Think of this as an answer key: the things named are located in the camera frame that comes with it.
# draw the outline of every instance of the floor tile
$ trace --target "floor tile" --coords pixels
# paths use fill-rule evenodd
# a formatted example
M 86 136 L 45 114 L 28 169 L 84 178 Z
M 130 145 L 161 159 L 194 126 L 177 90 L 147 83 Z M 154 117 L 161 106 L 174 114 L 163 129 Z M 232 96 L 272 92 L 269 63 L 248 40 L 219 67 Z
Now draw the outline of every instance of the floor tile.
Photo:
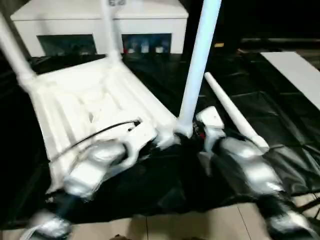
M 251 240 L 270 240 L 265 222 L 253 203 L 237 205 Z
M 250 240 L 237 206 L 147 218 L 148 240 Z
M 24 229 L 3 231 L 3 240 L 19 240 Z M 147 221 L 142 218 L 125 218 L 111 222 L 74 225 L 70 240 L 109 240 L 115 235 L 132 240 L 148 240 Z
M 311 201 L 315 200 L 316 196 L 314 194 L 306 194 L 306 195 L 302 195 L 302 196 L 296 196 L 293 198 L 293 202 L 295 203 L 295 205 L 297 207 L 303 206 L 305 204 L 310 203 Z M 303 214 L 306 217 L 315 217 L 315 215 L 317 214 L 317 211 L 319 209 L 319 205 L 318 206 L 314 206 L 313 208 L 310 208 L 306 211 L 303 212 Z
M 320 198 L 320 192 L 318 192 L 318 193 L 315 194 L 314 199 L 319 199 L 319 198 Z M 316 208 L 317 208 L 317 211 L 318 211 L 318 209 L 320 208 L 320 204 L 318 204 L 318 205 L 316 206 Z M 320 213 L 317 215 L 316 219 L 320 220 Z
M 15 230 L 5 230 L 2 232 L 3 240 L 19 240 L 20 236 L 23 234 L 25 229 L 15 229 Z

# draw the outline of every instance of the white pole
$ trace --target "white pole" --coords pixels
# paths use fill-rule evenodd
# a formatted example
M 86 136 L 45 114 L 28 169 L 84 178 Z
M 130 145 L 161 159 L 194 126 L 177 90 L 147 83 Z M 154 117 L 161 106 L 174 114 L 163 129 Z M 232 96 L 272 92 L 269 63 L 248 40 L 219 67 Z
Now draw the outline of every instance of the white pole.
M 204 0 L 176 130 L 193 133 L 193 118 L 214 36 L 221 0 Z
M 120 52 L 117 48 L 115 36 L 116 32 L 113 28 L 113 18 L 110 14 L 110 7 L 108 0 L 100 0 L 102 22 L 104 27 L 105 43 L 106 43 L 106 54 L 112 60 L 118 61 L 121 59 Z
M 0 47 L 6 59 L 10 63 L 19 82 L 25 86 L 34 77 L 35 73 L 30 68 L 25 56 L 19 49 L 19 46 L 12 35 L 6 20 L 0 12 Z
M 214 77 L 209 72 L 206 72 L 204 77 L 217 98 L 220 100 L 226 112 L 229 114 L 234 125 L 238 128 L 239 132 L 255 143 L 264 153 L 267 152 L 269 150 L 267 142 L 256 133 Z

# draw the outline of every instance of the black cable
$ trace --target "black cable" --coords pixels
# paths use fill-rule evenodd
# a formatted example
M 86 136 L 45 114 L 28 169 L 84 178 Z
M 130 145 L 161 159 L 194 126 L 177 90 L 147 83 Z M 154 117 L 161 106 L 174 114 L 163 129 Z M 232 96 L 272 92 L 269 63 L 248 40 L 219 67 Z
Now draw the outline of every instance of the black cable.
M 102 130 L 100 130 L 100 131 L 97 131 L 97 132 L 95 132 L 95 133 L 87 136 L 86 138 L 84 138 L 84 139 L 76 142 L 75 144 L 67 147 L 67 148 L 66 148 L 65 150 L 63 150 L 61 153 L 58 153 L 56 156 L 54 156 L 54 157 L 51 159 L 51 162 L 53 163 L 53 162 L 57 161 L 62 155 L 66 154 L 67 152 L 69 152 L 69 151 L 70 151 L 71 149 L 73 149 L 74 147 L 76 147 L 76 146 L 78 146 L 79 144 L 81 144 L 81 143 L 83 143 L 83 142 L 85 142 L 85 141 L 93 138 L 93 137 L 96 136 L 96 135 L 99 135 L 99 134 L 101 134 L 101 133 L 103 133 L 103 132 L 105 132 L 105 131 L 108 131 L 108 130 L 110 130 L 110 129 L 116 128 L 116 127 L 118 127 L 118 126 L 121 126 L 121 125 L 124 125 L 124 124 L 132 124 L 132 123 L 134 123 L 134 125 L 137 126 L 137 125 L 140 124 L 140 121 L 138 121 L 138 120 L 136 120 L 136 121 L 133 121 L 133 120 L 131 120 L 131 121 L 123 121 L 123 122 L 119 122 L 119 123 L 117 123 L 117 124 L 108 126 L 108 127 L 104 128 L 104 129 L 102 129 Z
M 304 211 L 308 210 L 308 209 L 312 209 L 313 207 L 317 206 L 320 204 L 320 198 L 317 198 L 305 205 L 299 206 L 298 207 L 298 211 L 299 213 L 303 213 Z
M 318 196 L 317 196 L 315 193 L 313 193 L 313 196 L 315 197 L 316 200 L 318 200 Z M 317 219 L 319 213 L 320 213 L 320 207 L 319 207 L 318 210 L 316 211 L 316 214 L 315 214 L 315 216 L 314 216 L 313 218 L 314 218 L 314 219 Z

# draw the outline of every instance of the white panel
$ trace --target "white panel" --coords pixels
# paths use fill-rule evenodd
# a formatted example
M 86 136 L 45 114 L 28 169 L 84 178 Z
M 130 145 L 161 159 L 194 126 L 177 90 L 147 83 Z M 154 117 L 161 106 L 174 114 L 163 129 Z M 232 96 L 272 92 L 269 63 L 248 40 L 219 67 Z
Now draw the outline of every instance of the white panel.
M 25 47 L 28 49 L 29 54 L 32 57 L 42 57 L 45 56 L 45 51 L 43 50 L 34 29 L 30 28 L 34 24 L 32 22 L 33 21 L 15 21 L 14 24 Z
M 261 53 L 320 110 L 320 72 L 296 52 Z
M 115 19 L 188 18 L 179 0 L 126 0 L 111 11 Z M 31 0 L 11 16 L 13 21 L 100 18 L 100 0 Z

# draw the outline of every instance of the black tarp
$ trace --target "black tarp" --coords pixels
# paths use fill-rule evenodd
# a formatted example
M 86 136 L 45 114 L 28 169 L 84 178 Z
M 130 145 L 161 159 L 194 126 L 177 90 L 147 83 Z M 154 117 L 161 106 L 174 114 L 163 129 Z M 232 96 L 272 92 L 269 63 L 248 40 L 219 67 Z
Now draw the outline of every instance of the black tarp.
M 101 56 L 43 57 L 32 59 L 31 65 L 37 73 L 45 73 L 98 58 Z M 178 116 L 190 60 L 179 55 L 132 55 L 124 57 L 123 61 Z M 287 191 L 292 196 L 320 192 L 318 109 L 259 54 L 212 55 L 206 70 L 212 73 L 254 129 L 269 143 L 270 151 L 265 158 L 279 174 Z M 28 96 L 17 87 L 12 73 L 1 76 L 0 82 L 7 83 L 5 91 L 1 88 L 0 92 L 4 96 L 0 104 L 1 118 L 6 119 L 1 127 L 3 140 L 10 139 L 5 143 L 3 152 L 11 150 L 15 153 L 3 158 L 3 162 L 10 161 L 11 165 L 2 172 L 10 174 L 17 183 L 25 184 L 25 176 L 17 174 L 16 168 L 20 168 L 21 172 L 28 169 L 29 173 L 35 173 L 48 160 Z M 236 130 L 206 81 L 203 81 L 196 112 L 208 106 L 217 108 L 227 130 Z M 23 121 L 27 116 L 30 122 Z M 197 142 L 186 141 L 181 146 L 153 153 L 104 183 L 92 202 L 76 204 L 68 218 L 75 223 L 105 222 L 134 215 L 205 211 L 250 201 L 248 196 L 238 195 L 229 188 L 214 164 L 212 177 L 205 175 L 195 157 L 198 148 L 194 144 Z M 36 147 L 42 149 L 40 156 L 34 150 L 28 151 L 28 148 Z M 35 203 L 44 200 L 44 189 L 49 186 L 48 176 L 48 168 L 44 168 L 34 185 L 27 186 L 37 194 L 28 196 L 29 201 L 9 226 L 23 224 L 21 220 L 30 216 Z M 9 191 L 10 181 L 1 182 Z M 9 196 L 17 203 L 17 199 L 21 198 L 18 194 Z M 47 207 L 54 208 L 55 205 L 48 204 Z

